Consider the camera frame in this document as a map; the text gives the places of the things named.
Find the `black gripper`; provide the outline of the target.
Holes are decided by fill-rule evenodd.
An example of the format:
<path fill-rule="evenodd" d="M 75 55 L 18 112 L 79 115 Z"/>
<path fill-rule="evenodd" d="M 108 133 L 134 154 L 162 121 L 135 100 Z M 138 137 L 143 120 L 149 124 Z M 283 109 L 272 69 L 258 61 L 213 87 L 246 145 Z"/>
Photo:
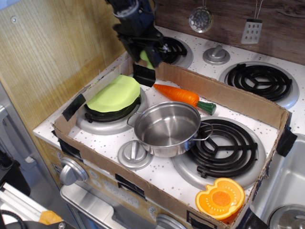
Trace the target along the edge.
<path fill-rule="evenodd" d="M 135 62 L 140 61 L 144 48 L 153 68 L 163 61 L 163 35 L 154 26 L 154 14 L 115 14 L 118 38 Z"/>

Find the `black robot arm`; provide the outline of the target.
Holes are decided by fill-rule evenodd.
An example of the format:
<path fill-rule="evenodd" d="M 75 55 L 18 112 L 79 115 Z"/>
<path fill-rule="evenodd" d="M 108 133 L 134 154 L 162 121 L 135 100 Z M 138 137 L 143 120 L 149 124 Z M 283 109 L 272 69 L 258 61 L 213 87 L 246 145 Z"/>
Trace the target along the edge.
<path fill-rule="evenodd" d="M 163 61 L 166 45 L 155 24 L 154 10 L 147 0 L 108 0 L 119 20 L 113 29 L 135 62 L 144 60 L 150 69 Z"/>

